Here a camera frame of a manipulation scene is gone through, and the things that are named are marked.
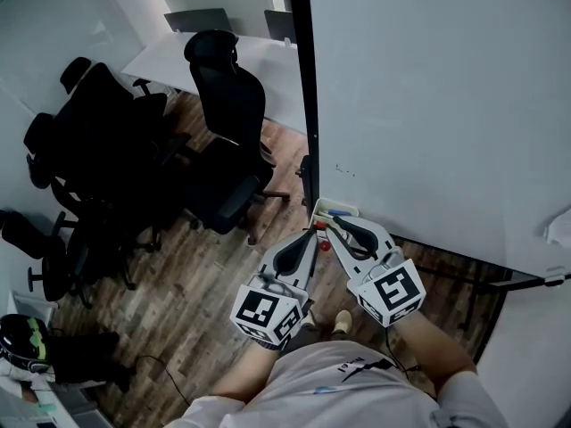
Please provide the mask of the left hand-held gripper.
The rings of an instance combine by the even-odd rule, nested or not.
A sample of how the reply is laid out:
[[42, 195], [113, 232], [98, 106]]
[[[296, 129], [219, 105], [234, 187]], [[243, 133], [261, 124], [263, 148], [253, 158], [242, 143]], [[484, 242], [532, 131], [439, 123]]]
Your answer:
[[299, 332], [318, 254], [315, 231], [281, 240], [265, 252], [261, 272], [238, 290], [230, 320], [265, 345], [286, 345]]

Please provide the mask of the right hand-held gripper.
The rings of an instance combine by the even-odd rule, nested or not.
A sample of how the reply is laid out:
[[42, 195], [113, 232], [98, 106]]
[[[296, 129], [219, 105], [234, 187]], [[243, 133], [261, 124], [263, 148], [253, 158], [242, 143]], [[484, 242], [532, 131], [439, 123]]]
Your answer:
[[[351, 247], [332, 227], [327, 229], [343, 269], [350, 277], [348, 290], [382, 327], [395, 324], [418, 310], [426, 290], [412, 259], [405, 259], [400, 247], [378, 223], [361, 217], [338, 216], [334, 222], [361, 247]], [[370, 268], [370, 258], [379, 259]]]

